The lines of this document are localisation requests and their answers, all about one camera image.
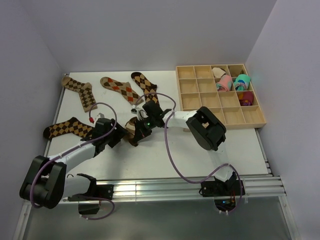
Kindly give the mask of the brown tan striped sock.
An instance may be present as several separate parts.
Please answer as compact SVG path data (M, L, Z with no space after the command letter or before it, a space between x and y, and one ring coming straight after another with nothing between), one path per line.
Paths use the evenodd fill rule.
M125 124L125 129L127 130L127 135L124 137L124 139L129 142L132 146L137 147L138 143L134 141L135 137L135 122L138 120L138 118L132 117L126 124Z

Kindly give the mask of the tan orange argyle sock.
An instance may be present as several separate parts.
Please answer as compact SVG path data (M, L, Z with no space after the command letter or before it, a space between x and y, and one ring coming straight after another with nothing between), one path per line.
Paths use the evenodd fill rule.
M102 77L100 84L107 90L121 94L121 96L131 105L143 103L143 99L132 89L129 82L120 82L110 77Z

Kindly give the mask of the dark brown tan argyle sock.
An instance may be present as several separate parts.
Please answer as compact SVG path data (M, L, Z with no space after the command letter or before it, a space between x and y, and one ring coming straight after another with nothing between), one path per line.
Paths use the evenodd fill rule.
M154 101L157 105L160 104L158 96L156 94L158 88L156 84L151 83L141 72L133 72L131 74L131 79L143 91L146 103Z

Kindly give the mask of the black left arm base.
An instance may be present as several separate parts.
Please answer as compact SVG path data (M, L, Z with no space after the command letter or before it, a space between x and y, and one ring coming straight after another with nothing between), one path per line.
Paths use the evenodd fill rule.
M110 216L115 210L113 203L113 184L99 184L95 187L92 193L82 193L70 196L67 198L69 202L84 202L84 201L98 201L98 203L78 203L78 213L82 218L88 220L101 220ZM111 203L111 210L104 216L98 217L102 202Z

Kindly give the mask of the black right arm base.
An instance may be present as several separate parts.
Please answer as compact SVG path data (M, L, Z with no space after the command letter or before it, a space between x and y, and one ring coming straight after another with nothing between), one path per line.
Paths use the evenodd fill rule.
M200 185L201 188L198 193L202 197L224 197L224 199L214 200L217 209L223 212L232 211L237 206L236 197L243 196L246 193L243 181L237 178L235 172L226 182L214 177L214 180L204 181Z

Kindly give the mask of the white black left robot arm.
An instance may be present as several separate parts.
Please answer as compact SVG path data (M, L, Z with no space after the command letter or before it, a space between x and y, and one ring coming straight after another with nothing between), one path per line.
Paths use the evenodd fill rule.
M72 148L59 154L36 156L29 167L19 190L19 196L30 201L35 208L54 208L63 198L79 196L95 199L98 193L95 177L78 173L68 178L67 174L81 163L98 156L106 146L113 148L128 131L115 119L99 118L90 136Z

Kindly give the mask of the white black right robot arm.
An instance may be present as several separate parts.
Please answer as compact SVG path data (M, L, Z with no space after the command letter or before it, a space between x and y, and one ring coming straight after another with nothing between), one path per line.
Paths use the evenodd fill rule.
M205 106L192 111L175 111L174 109L162 110L154 101L145 103L141 108L134 105L131 113L135 114L134 137L132 143L151 135L154 128L164 129L164 142L168 158L176 173L191 184L200 184L214 177L216 189L222 195L229 194L239 176L235 168L230 164L226 149L225 125ZM178 170L170 153L168 142L168 128L189 129L195 141L204 150L208 151L216 168L204 179L193 181Z

